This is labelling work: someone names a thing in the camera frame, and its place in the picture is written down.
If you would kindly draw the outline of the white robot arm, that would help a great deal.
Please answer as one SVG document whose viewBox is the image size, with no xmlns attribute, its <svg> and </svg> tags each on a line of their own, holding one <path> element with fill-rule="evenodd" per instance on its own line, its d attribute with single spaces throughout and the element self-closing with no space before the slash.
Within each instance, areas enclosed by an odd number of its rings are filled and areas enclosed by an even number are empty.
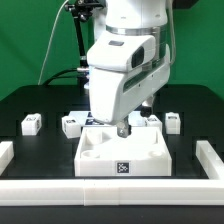
<svg viewBox="0 0 224 224">
<path fill-rule="evenodd" d="M 170 75 L 166 42 L 172 8 L 170 0 L 106 0 L 106 24 L 87 53 L 90 109 L 96 121 L 131 134 L 128 115 L 154 93 Z"/>
</svg>

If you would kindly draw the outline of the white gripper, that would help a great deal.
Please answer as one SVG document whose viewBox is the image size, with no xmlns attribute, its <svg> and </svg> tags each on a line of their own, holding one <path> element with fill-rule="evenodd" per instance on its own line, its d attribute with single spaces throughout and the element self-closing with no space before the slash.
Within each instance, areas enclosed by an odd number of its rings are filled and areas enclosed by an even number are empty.
<svg viewBox="0 0 224 224">
<path fill-rule="evenodd" d="M 155 92 L 164 86 L 170 73 L 170 50 L 154 63 L 153 59 L 129 72 L 116 72 L 90 66 L 90 108 L 93 117 L 102 123 L 116 125 L 117 135 L 127 138 L 131 125 L 127 116 L 140 104 L 140 115 L 152 114 Z"/>
</svg>

